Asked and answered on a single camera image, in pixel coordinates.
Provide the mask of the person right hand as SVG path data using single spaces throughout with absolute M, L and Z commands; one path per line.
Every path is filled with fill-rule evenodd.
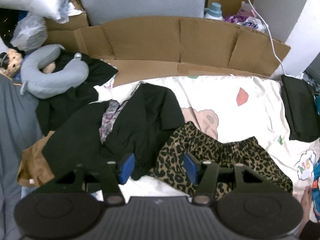
M 304 193 L 302 195 L 302 198 L 300 200 L 300 204 L 303 208 L 304 212 L 304 222 L 308 222 L 310 220 L 310 212 L 312 208 L 312 188 L 310 186 L 307 186 L 304 189 Z

